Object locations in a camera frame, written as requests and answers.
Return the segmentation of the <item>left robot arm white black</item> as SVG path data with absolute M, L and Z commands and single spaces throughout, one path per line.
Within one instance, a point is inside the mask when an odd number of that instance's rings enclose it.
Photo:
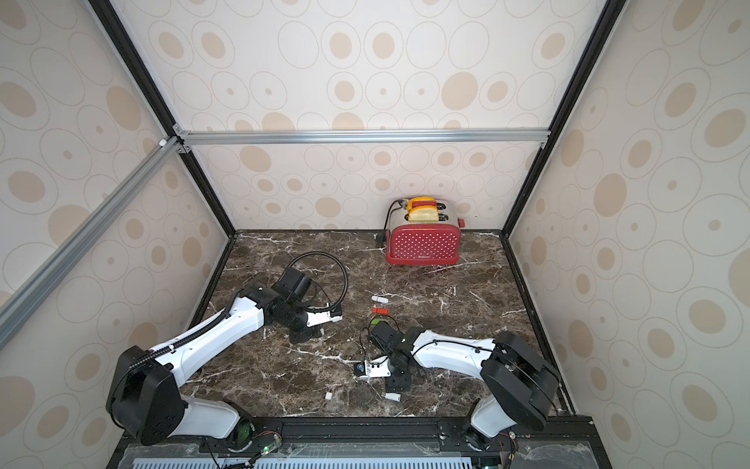
M 118 358 L 105 409 L 112 422 L 144 446 L 170 437 L 222 440 L 233 453 L 249 448 L 252 419 L 226 402 L 188 397 L 180 389 L 201 367 L 244 336 L 280 324 L 291 343 L 321 334 L 340 320 L 342 308 L 313 307 L 305 295 L 313 281 L 287 269 L 273 286 L 249 285 L 232 292 L 213 318 L 145 350 L 132 346 Z

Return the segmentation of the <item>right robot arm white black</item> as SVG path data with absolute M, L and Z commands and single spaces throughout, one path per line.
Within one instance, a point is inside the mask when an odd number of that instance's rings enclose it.
M 474 404 L 461 427 L 461 439 L 475 451 L 489 449 L 516 425 L 544 430 L 554 410 L 560 373 L 511 332 L 466 339 L 426 328 L 401 332 L 381 320 L 369 328 L 368 340 L 382 355 L 355 365 L 355 376 L 384 379 L 388 393 L 409 391 L 414 367 L 457 372 L 486 385 L 489 395 Z

